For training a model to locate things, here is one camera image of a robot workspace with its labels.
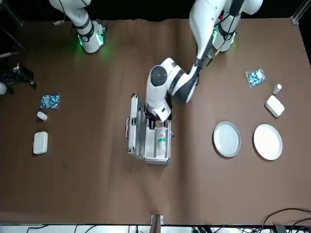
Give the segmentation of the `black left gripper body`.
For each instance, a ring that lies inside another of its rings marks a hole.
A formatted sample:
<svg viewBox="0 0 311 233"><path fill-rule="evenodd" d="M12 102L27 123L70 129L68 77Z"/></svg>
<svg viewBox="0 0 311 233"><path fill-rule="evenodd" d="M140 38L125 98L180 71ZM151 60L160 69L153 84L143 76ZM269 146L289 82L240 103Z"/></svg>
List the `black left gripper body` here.
<svg viewBox="0 0 311 233"><path fill-rule="evenodd" d="M148 104L146 105L146 114L153 121L159 120L161 122L165 122L166 120L168 120L171 113L172 110L168 106L168 104L163 104L157 108L153 108Z"/></svg>

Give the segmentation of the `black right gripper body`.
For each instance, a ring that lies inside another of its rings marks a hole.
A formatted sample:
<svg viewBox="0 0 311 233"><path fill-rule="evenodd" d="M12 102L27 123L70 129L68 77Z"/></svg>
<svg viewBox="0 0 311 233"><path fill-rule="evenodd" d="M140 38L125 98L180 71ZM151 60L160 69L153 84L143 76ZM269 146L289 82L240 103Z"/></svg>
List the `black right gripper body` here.
<svg viewBox="0 0 311 233"><path fill-rule="evenodd" d="M34 74L31 70L24 70L24 69L11 69L11 71L15 74L16 78L27 84L34 83Z"/></svg>

